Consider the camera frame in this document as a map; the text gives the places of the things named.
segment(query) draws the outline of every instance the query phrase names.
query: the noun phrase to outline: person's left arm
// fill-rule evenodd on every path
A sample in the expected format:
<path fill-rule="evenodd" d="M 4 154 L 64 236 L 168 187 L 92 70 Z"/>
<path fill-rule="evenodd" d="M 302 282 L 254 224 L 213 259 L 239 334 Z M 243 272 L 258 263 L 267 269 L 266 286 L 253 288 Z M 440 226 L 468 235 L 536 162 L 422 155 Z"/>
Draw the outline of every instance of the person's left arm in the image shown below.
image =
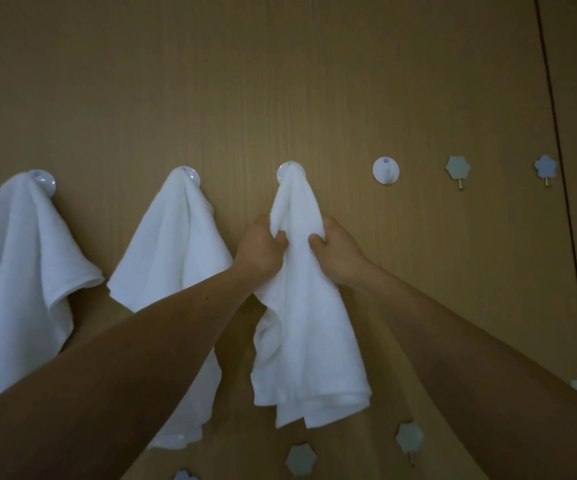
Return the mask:
<path fill-rule="evenodd" d="M 59 355 L 0 395 L 0 480 L 117 479 L 163 426 L 244 300 L 282 267 L 267 217 L 234 265 Z"/>

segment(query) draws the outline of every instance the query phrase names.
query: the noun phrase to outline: person's left hand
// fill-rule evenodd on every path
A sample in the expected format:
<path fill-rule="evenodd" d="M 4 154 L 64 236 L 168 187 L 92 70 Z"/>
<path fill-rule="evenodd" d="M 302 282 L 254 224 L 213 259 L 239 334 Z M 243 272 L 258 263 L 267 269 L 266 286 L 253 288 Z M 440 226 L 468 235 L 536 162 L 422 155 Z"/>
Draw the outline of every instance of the person's left hand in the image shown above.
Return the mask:
<path fill-rule="evenodd" d="M 284 263 L 284 250 L 289 245 L 286 233 L 281 230 L 277 237 L 271 235 L 268 214 L 253 221 L 237 248 L 234 267 L 242 269 L 260 281 L 267 282 L 280 272 Z"/>

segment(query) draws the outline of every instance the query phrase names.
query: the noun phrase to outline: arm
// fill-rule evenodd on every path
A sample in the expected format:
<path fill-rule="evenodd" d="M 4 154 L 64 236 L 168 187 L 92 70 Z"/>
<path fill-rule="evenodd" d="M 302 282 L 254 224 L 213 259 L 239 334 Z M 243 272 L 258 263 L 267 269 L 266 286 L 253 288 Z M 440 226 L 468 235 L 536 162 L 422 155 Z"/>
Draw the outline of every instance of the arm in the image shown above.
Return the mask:
<path fill-rule="evenodd" d="M 325 217 L 309 239 L 333 281 L 377 299 L 428 395 L 491 480 L 577 478 L 577 391 L 369 262 Z"/>
<path fill-rule="evenodd" d="M 0 395 L 0 480 L 115 479 L 156 435 L 288 242 L 256 220 L 234 265 L 64 352 Z"/>

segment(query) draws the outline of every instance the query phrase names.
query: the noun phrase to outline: cloth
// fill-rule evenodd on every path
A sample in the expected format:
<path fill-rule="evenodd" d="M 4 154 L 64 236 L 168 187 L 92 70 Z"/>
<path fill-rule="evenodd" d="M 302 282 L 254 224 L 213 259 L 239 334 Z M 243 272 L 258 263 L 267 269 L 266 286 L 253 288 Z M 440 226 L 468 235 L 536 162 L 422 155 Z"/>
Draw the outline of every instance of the cloth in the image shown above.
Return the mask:
<path fill-rule="evenodd" d="M 324 225 L 303 172 L 289 166 L 271 209 L 271 233 L 284 230 L 284 265 L 256 291 L 268 307 L 253 342 L 257 406 L 277 406 L 276 427 L 304 418 L 324 426 L 369 404 L 359 347 L 337 286 L 320 270 L 308 236 Z"/>
<path fill-rule="evenodd" d="M 111 298 L 132 312 L 193 286 L 233 264 L 213 208 L 183 168 L 176 168 L 142 218 L 108 282 Z M 212 349 L 172 416 L 149 447 L 181 449 L 202 439 L 222 372 Z"/>
<path fill-rule="evenodd" d="M 0 393 L 60 352 L 67 296 L 103 279 L 29 174 L 0 187 Z"/>

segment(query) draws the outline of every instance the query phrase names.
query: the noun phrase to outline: white towel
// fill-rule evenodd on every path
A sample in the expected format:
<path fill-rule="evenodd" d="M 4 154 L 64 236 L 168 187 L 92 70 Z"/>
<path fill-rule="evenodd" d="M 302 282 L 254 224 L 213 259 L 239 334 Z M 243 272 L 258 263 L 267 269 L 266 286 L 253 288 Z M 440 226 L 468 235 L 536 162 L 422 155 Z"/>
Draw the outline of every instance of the white towel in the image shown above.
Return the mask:
<path fill-rule="evenodd" d="M 111 276 L 111 297 L 132 312 L 193 286 L 233 264 L 213 208 L 183 168 L 176 168 L 142 218 Z M 149 447 L 181 449 L 202 439 L 222 372 L 215 351 Z"/>
<path fill-rule="evenodd" d="M 102 280 L 30 175 L 0 187 L 0 393 L 60 352 L 67 295 Z"/>
<path fill-rule="evenodd" d="M 284 266 L 255 293 L 268 307 L 253 339 L 255 404 L 277 405 L 277 428 L 302 417 L 315 428 L 363 410 L 371 391 L 340 292 L 308 245 L 312 233 L 324 237 L 324 225 L 296 165 L 271 209 L 271 233 L 279 230 L 288 237 Z"/>

